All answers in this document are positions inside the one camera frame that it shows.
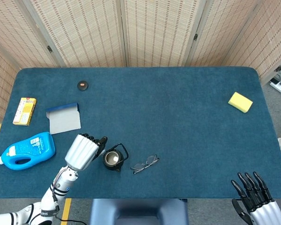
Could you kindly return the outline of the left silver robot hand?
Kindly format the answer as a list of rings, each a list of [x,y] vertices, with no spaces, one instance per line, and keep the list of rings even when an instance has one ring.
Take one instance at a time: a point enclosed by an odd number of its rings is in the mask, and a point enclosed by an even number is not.
[[[78,134],[69,148],[65,161],[74,171],[83,171],[105,150],[108,137],[95,139],[87,133]]]

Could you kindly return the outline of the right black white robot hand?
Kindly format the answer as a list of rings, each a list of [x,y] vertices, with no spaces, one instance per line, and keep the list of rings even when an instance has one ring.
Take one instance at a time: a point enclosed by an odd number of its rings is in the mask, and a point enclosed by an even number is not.
[[[257,172],[237,175],[243,187],[231,180],[239,195],[231,202],[238,216],[248,225],[281,225],[281,209],[263,178]]]

